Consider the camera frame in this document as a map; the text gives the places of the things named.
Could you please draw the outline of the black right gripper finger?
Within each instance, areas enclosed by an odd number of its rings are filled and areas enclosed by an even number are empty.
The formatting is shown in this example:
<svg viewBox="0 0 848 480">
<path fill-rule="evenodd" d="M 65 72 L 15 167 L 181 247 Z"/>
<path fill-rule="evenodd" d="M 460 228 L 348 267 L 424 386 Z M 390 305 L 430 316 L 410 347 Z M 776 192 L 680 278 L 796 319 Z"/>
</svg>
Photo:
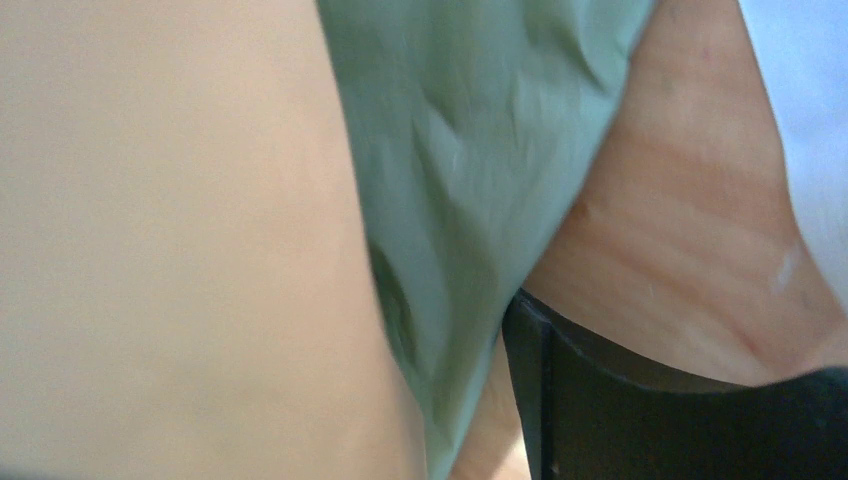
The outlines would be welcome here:
<svg viewBox="0 0 848 480">
<path fill-rule="evenodd" d="M 535 479 L 843 479 L 847 371 L 743 387 L 626 349 L 526 292 L 503 338 Z"/>
</svg>

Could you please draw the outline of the green and peach wrapping paper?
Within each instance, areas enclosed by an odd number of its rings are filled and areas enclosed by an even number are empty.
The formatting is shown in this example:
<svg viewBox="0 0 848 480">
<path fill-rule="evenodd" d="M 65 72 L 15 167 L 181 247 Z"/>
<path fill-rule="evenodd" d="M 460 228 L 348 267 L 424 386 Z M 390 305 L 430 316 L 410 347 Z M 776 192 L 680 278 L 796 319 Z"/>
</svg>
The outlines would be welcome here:
<svg viewBox="0 0 848 480">
<path fill-rule="evenodd" d="M 5 1 L 1 475 L 444 479 L 650 1 Z"/>
</svg>

